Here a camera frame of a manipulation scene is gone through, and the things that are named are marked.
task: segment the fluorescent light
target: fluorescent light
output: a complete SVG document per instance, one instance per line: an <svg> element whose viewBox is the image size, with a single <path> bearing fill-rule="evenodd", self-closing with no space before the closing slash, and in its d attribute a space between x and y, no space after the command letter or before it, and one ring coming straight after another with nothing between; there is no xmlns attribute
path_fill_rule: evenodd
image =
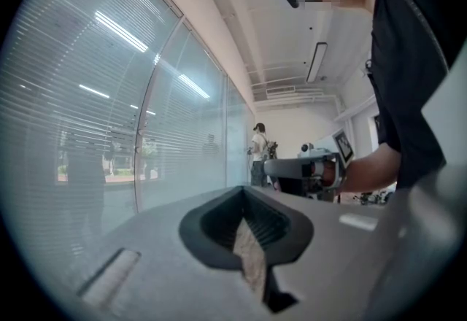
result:
<svg viewBox="0 0 467 321"><path fill-rule="evenodd" d="M88 88L87 86L80 85L80 88L82 88L84 90L87 90L87 91L90 91L91 93L97 94L98 96L103 96L104 98L110 98L107 94L103 94L100 91Z"/></svg>
<svg viewBox="0 0 467 321"><path fill-rule="evenodd" d="M309 67L308 77L306 82L313 82L318 75L321 64L323 63L324 55L326 54L326 49L328 44L326 42L318 42L316 48L314 49L314 55L312 60L312 65Z"/></svg>
<svg viewBox="0 0 467 321"><path fill-rule="evenodd" d="M125 41L127 41L129 44L134 46L136 49L138 49L141 52L144 52L147 50L147 46L139 41L135 36L133 36L130 32L127 30L123 29L121 26L116 24L116 22L112 21L109 19L106 15L104 15L102 12L96 11L94 14L96 16L96 19L104 24L107 28L110 30L114 31L116 34L118 34L120 37L122 37Z"/></svg>
<svg viewBox="0 0 467 321"><path fill-rule="evenodd" d="M202 96L205 99L208 99L209 96L206 94L206 92L201 89L197 84L195 84L193 81L191 81L188 77L186 77L184 74L181 74L178 76L179 80L182 80L186 85L188 85L190 88L192 88L195 92L197 92L200 96Z"/></svg>

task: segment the white ceiling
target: white ceiling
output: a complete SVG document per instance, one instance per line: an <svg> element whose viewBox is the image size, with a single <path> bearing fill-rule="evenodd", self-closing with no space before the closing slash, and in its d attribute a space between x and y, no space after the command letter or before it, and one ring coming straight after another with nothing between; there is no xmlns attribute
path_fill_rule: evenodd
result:
<svg viewBox="0 0 467 321"><path fill-rule="evenodd" d="M279 86L295 86L300 98L309 94L305 88L337 94L368 57L371 16L363 10L321 4L293 9L286 0L214 1L247 67L256 101L267 99L267 88ZM317 42L327 42L328 49L317 78L306 83Z"/></svg>

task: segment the glass wall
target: glass wall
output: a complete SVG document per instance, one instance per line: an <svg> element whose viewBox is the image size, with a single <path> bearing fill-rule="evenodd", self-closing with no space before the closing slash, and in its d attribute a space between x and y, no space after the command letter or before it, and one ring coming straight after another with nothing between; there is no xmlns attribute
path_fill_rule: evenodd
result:
<svg viewBox="0 0 467 321"><path fill-rule="evenodd" d="M55 273L143 209L247 181L251 112L164 0L24 0L0 67L2 209Z"/></svg>
<svg viewBox="0 0 467 321"><path fill-rule="evenodd" d="M142 179L151 172L142 182L144 209L225 187L226 80L183 24L155 70L155 116L142 149Z"/></svg>
<svg viewBox="0 0 467 321"><path fill-rule="evenodd" d="M242 95L228 79L227 186L248 183L248 109Z"/></svg>

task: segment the cap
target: cap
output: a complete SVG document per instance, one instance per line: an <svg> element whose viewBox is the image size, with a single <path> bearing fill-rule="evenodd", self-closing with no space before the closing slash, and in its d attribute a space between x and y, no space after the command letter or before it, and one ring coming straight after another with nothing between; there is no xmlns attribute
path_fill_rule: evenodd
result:
<svg viewBox="0 0 467 321"><path fill-rule="evenodd" d="M261 133L264 133L266 131L266 127L264 126L263 123L256 124L253 130L255 131L256 129L259 129Z"/></svg>

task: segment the black shirt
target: black shirt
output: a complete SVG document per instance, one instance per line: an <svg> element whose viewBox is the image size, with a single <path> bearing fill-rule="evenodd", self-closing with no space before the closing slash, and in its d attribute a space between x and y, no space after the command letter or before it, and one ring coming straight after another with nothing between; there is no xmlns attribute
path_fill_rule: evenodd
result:
<svg viewBox="0 0 467 321"><path fill-rule="evenodd" d="M460 0L414 1L451 66L466 37ZM398 188L411 187L444 162L421 109L445 71L433 42L404 0L375 1L372 36L368 77L379 107L379 142L401 153Z"/></svg>

